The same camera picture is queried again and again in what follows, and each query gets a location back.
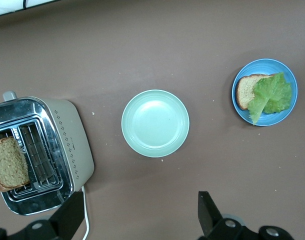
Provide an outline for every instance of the table surface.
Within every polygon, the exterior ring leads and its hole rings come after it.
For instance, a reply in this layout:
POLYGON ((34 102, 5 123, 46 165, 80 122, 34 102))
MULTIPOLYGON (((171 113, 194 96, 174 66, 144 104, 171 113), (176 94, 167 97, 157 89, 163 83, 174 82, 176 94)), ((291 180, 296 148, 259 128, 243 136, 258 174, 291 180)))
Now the table surface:
MULTIPOLYGON (((252 231, 305 240, 305 0, 65 0, 0 16, 0 102, 8 90, 78 109, 95 164, 89 239, 197 239, 198 191, 209 191, 252 231), (239 70, 261 58, 298 84, 291 114, 268 127, 231 99, 239 70), (176 95, 190 118, 184 144, 159 158, 121 130, 126 104, 151 89, 176 95)), ((15 215, 0 195, 10 234, 41 215, 15 215)))

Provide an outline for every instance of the toaster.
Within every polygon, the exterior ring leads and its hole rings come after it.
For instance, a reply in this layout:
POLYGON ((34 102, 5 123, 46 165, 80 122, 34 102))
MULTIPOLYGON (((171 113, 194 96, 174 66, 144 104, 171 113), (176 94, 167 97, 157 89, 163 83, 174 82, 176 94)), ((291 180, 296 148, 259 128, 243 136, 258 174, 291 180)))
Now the toaster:
POLYGON ((17 98, 0 103, 0 139, 14 137, 28 166, 30 183, 2 192, 8 208, 31 215, 62 205, 94 172, 87 136, 75 106, 62 99, 17 98))

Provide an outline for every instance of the lettuce leaf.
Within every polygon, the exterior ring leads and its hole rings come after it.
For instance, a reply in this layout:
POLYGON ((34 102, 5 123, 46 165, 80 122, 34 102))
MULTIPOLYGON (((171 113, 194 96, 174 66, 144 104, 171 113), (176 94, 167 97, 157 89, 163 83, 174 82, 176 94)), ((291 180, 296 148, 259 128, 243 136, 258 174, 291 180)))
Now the lettuce leaf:
POLYGON ((290 107, 292 89, 283 72, 260 79, 253 87, 253 93, 255 97, 248 104, 253 125, 257 123, 262 112, 280 113, 290 107))

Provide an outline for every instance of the screw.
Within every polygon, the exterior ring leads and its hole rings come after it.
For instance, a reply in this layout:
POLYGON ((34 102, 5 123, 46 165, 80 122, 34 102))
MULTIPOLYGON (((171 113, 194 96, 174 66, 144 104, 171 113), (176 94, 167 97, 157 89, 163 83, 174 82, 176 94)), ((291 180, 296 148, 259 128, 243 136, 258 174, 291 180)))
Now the screw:
POLYGON ((230 228, 235 228, 236 227, 236 223, 232 220, 227 220, 224 223, 226 224, 226 226, 228 226, 230 228))
POLYGON ((40 229, 41 227, 42 227, 42 223, 40 223, 40 222, 37 222, 37 223, 35 223, 34 225, 32 225, 32 229, 34 229, 34 230, 36 230, 36 229, 40 229))
POLYGON ((273 237, 278 237, 278 236, 279 236, 277 230, 276 230, 276 229, 273 229, 273 228, 267 228, 267 229, 266 229, 266 232, 267 232, 270 236, 273 236, 273 237))

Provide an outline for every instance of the white cable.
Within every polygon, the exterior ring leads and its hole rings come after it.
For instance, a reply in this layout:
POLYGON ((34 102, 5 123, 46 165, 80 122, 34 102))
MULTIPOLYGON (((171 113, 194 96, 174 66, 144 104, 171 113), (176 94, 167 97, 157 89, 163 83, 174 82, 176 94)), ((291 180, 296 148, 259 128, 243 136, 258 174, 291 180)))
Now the white cable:
POLYGON ((84 234, 83 236, 83 239, 82 240, 86 240, 87 237, 88 237, 88 234, 89 234, 89 230, 90 230, 90 225, 89 225, 89 220, 88 220, 88 214, 87 214, 87 205, 86 205, 86 192, 85 192, 85 187, 82 186, 81 187, 81 191, 82 191, 82 194, 83 194, 83 210, 84 210, 84 219, 86 221, 86 233, 84 234))

